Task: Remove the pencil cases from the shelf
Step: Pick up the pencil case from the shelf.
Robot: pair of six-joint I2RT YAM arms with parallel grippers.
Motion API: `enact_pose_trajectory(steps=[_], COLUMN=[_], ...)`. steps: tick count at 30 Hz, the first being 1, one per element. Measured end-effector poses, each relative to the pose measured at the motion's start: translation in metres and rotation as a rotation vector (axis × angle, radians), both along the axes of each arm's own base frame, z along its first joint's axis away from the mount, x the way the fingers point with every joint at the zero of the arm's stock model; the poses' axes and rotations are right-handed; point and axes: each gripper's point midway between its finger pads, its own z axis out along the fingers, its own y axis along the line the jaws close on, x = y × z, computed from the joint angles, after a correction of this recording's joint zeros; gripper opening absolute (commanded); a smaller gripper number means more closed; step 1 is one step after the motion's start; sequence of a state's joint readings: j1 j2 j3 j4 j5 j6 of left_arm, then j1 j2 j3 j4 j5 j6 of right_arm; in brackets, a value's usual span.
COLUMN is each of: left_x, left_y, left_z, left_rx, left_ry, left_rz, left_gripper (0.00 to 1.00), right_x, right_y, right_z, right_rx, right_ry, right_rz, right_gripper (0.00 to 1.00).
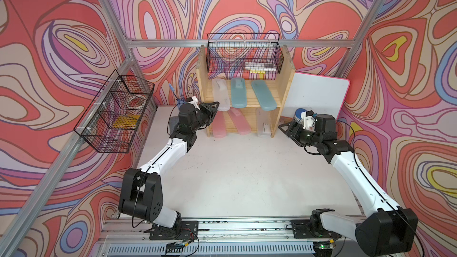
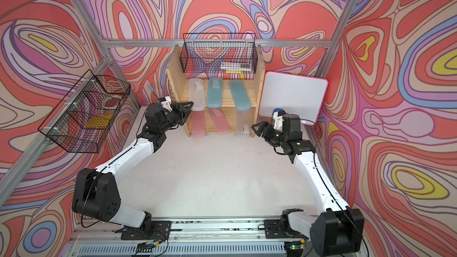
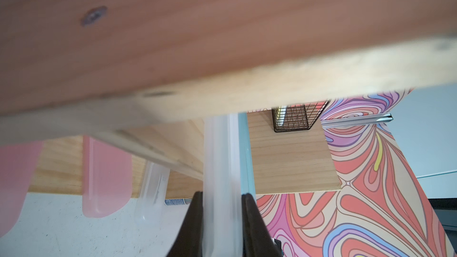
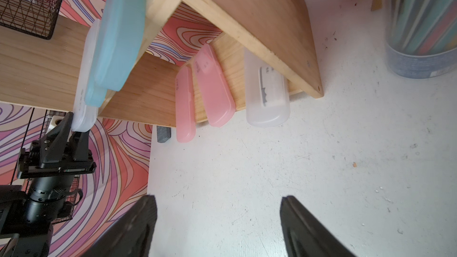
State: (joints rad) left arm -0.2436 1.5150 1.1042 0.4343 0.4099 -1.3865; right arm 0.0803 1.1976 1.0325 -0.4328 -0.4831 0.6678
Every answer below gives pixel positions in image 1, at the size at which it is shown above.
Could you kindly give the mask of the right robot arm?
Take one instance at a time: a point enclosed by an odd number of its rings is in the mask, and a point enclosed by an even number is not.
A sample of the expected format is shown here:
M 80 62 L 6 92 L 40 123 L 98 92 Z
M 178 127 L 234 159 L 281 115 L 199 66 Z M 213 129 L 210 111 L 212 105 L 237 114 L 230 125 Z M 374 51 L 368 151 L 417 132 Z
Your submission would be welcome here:
M 418 217 L 412 209 L 402 208 L 373 179 L 360 163 L 354 148 L 338 139 L 336 119 L 318 114 L 314 129 L 290 121 L 278 128 L 299 147 L 315 147 L 339 174 L 364 211 L 363 219 L 337 213 L 334 209 L 313 210 L 307 227 L 315 237 L 336 233 L 357 242 L 369 257 L 409 252 L 416 236 Z

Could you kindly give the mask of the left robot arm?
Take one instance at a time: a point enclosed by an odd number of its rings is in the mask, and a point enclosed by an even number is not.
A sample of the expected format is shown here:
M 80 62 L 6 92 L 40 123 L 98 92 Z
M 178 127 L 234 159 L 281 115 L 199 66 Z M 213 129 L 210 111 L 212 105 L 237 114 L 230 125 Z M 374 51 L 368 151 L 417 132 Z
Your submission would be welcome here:
M 197 132 L 211 125 L 219 106 L 219 102 L 187 102 L 179 108 L 178 121 L 163 149 L 143 166 L 125 172 L 120 213 L 165 228 L 179 226 L 179 212 L 164 205 L 161 178 L 190 151 Z

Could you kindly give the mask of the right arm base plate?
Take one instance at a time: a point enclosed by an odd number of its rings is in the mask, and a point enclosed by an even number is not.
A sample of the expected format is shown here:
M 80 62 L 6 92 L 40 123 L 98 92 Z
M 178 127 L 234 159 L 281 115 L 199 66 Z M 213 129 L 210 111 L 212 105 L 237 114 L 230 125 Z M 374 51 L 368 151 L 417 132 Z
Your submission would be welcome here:
M 310 220 L 291 220 L 287 228 L 293 231 L 295 239 L 335 239 L 338 240 L 342 235 L 328 231 L 323 228 L 319 221 Z

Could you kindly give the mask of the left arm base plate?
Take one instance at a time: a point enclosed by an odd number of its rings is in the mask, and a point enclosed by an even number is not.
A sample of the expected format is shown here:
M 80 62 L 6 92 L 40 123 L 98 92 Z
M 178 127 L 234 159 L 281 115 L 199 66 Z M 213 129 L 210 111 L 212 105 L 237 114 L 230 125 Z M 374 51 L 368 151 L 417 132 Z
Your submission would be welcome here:
M 153 241 L 162 240 L 195 240 L 198 236 L 198 221 L 181 221 L 172 228 L 162 227 L 153 224 L 150 230 L 145 231 L 149 234 L 149 239 Z

